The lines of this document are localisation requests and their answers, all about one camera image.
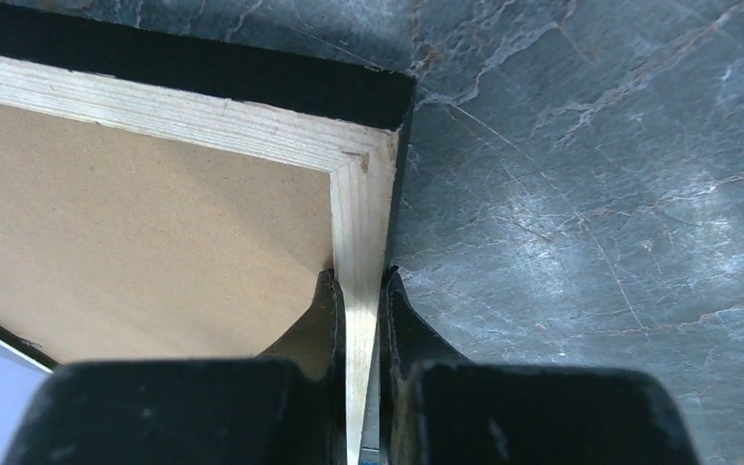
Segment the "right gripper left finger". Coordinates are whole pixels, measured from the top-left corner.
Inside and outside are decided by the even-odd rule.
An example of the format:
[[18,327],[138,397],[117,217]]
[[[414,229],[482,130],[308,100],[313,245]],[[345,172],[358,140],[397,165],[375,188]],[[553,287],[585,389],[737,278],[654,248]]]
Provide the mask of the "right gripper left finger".
[[344,302],[332,271],[253,357],[61,366],[32,397],[6,464],[343,464]]

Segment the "brown cardboard backing board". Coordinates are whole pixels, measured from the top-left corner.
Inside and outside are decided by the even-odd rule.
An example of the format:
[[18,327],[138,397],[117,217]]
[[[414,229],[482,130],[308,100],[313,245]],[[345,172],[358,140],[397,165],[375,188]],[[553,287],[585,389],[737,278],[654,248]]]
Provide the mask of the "brown cardboard backing board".
[[329,265],[328,185],[0,105],[0,325],[61,363],[256,355]]

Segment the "wooden picture frame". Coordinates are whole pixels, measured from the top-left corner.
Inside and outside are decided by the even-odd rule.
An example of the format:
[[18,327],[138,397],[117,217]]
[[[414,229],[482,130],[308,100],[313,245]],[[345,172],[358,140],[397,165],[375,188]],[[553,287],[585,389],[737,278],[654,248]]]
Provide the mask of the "wooden picture frame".
[[[343,464],[357,463],[361,451],[414,95],[414,81],[397,73],[0,2],[1,106],[328,176],[331,253],[318,276],[332,271],[344,302]],[[260,354],[61,363],[0,331],[50,376],[79,362]]]

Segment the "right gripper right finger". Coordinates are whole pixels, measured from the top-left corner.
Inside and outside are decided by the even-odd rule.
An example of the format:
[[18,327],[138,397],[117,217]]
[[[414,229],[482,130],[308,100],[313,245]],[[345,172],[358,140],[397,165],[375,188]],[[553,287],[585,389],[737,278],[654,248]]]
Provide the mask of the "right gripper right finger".
[[381,286],[380,440],[386,464],[695,464],[663,385],[632,369],[476,363]]

